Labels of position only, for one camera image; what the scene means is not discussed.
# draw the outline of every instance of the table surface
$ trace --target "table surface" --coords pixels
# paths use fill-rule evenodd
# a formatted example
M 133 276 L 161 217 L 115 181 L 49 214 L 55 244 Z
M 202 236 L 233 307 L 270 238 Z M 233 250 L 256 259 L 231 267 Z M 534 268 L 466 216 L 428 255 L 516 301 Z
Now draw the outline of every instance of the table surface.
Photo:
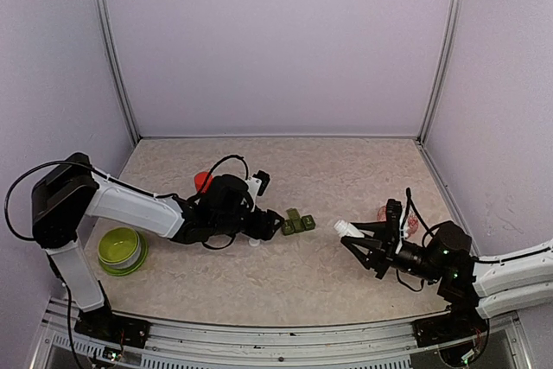
M 262 209 L 283 216 L 296 207 L 311 214 L 313 231 L 250 247 L 239 235 L 223 251 L 180 245 L 144 233 L 149 254 L 140 270 L 111 277 L 100 268 L 100 238 L 119 224 L 100 219 L 86 246 L 92 269 L 115 310 L 202 323 L 244 326 L 320 326 L 384 321 L 444 310 L 437 287 L 413 293 L 365 270 L 340 244 L 337 219 L 376 220 L 389 198 L 404 201 L 406 187 L 426 222 L 450 218 L 411 140 L 364 138 L 202 138 L 142 140 L 121 178 L 157 193 L 193 194 L 194 175 L 222 156 L 245 156 L 250 171 L 270 174 Z M 243 174 L 238 161 L 216 173 Z M 423 232 L 412 240 L 419 243 Z M 223 245 L 226 237 L 210 239 Z M 417 287 L 418 280 L 404 276 Z

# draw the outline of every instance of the metal frame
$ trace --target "metal frame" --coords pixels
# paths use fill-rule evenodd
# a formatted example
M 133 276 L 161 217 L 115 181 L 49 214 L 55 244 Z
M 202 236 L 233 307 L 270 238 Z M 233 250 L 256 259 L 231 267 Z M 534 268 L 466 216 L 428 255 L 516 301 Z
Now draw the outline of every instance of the metal frame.
M 141 136 L 138 132 L 137 122 L 130 106 L 129 96 L 127 95 L 124 87 L 123 75 L 121 74 L 121 67 L 119 66 L 115 42 L 113 40 L 113 34 L 111 33 L 107 2 L 106 0 L 94 1 L 96 3 L 100 28 L 104 39 L 105 53 L 110 64 L 111 76 L 113 77 L 113 82 L 115 84 L 119 106 L 121 108 L 121 112 L 123 113 L 124 123 L 127 128 L 127 132 L 129 133 L 130 140 L 132 141 L 133 146 L 136 147 L 141 139 Z
M 434 121 L 438 101 L 442 95 L 443 82 L 448 71 L 448 63 L 454 46 L 455 31 L 460 11 L 461 0 L 451 0 L 449 4 L 446 33 L 443 37 L 442 51 L 440 52 L 440 60 L 438 61 L 438 68 L 435 72 L 432 93 L 430 94 L 430 100 L 424 114 L 423 124 L 418 135 L 418 141 L 422 144 L 424 144 L 428 138 L 430 127 Z
M 72 305 L 73 319 L 77 308 Z M 53 347 L 69 350 L 67 302 L 52 299 L 35 337 L 29 369 L 44 368 Z M 410 323 L 395 321 L 303 328 L 250 328 L 149 318 L 150 336 L 144 349 L 125 348 L 121 367 L 174 369 L 245 369 L 308 367 L 317 369 L 411 368 L 413 353 L 452 346 L 417 348 Z M 492 332 L 505 330 L 518 369 L 531 369 L 524 333 L 515 314 L 493 319 Z M 74 334 L 77 353 L 92 357 L 109 343 Z

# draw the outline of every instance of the beige tabletop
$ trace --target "beige tabletop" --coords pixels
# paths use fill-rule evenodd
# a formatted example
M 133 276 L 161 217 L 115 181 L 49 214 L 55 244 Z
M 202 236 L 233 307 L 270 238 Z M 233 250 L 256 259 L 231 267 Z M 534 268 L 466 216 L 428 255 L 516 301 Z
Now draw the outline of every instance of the beige tabletop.
M 223 251 L 180 245 L 147 234 L 149 255 L 127 277 L 99 267 L 100 238 L 118 224 L 100 219 L 86 246 L 92 268 L 115 310 L 140 315 L 246 326 L 307 326 L 369 322 L 444 310 L 437 287 L 413 293 L 390 271 L 383 280 L 340 244 L 337 219 L 376 220 L 388 198 L 413 199 L 431 225 L 449 219 L 440 193 L 411 140 L 364 138 L 202 138 L 142 140 L 121 178 L 157 193 L 194 193 L 194 175 L 222 156 L 245 156 L 251 172 L 270 174 L 262 209 L 311 214 L 313 231 L 275 237 L 258 247 L 239 235 Z M 242 175 L 230 161 L 216 173 Z M 420 243 L 423 232 L 413 240 Z M 210 239 L 222 245 L 226 237 Z M 418 280 L 405 276 L 413 286 Z

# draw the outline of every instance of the vertical metal post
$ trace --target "vertical metal post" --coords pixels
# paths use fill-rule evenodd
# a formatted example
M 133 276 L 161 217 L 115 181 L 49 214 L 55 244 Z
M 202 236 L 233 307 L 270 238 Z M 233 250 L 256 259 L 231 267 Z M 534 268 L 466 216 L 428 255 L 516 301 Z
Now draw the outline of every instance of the vertical metal post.
M 123 113 L 124 122 L 127 127 L 130 140 L 134 146 L 137 146 L 141 136 L 138 133 L 137 122 L 132 112 L 132 108 L 130 107 L 129 96 L 127 95 L 124 87 L 123 76 L 121 74 L 121 68 L 119 66 L 118 56 L 115 50 L 115 43 L 111 33 L 107 2 L 106 0 L 94 1 L 96 3 L 100 28 L 102 29 L 102 36 L 104 38 L 105 52 L 110 64 L 111 76 L 113 77 L 113 82 L 115 83 L 119 106 L 121 107 L 121 112 Z
M 446 72 L 448 71 L 448 63 L 451 51 L 453 50 L 454 36 L 457 21 L 459 20 L 460 10 L 461 0 L 451 0 L 449 4 L 446 33 L 443 37 L 442 51 L 440 52 L 440 60 L 438 61 L 438 68 L 435 72 L 432 93 L 430 94 L 430 100 L 424 114 L 423 125 L 421 126 L 421 130 L 418 134 L 418 142 L 421 145 L 424 145 L 426 139 L 428 138 L 430 127 L 434 121 L 438 101 L 442 95 L 443 81 L 445 80 Z

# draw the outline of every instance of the green plate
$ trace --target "green plate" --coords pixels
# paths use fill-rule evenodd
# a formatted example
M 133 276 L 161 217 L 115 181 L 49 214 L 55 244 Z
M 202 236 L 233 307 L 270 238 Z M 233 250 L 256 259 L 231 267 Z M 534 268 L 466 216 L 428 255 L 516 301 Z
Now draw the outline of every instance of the green plate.
M 140 232 L 137 232 L 137 235 L 140 238 L 140 246 L 142 247 L 142 251 L 140 252 L 140 257 L 138 258 L 138 260 L 131 267 L 125 268 L 123 270 L 115 270 L 111 268 L 109 265 L 104 264 L 102 261 L 100 261 L 100 259 L 98 259 L 98 262 L 102 267 L 102 269 L 110 276 L 114 276 L 114 277 L 128 276 L 131 272 L 138 270 L 142 266 L 142 264 L 144 264 L 144 261 L 146 260 L 146 256 L 148 255 L 148 242 L 146 242 L 146 238 Z
M 98 244 L 98 256 L 107 264 L 119 264 L 129 259 L 138 247 L 138 232 L 130 228 L 109 231 Z

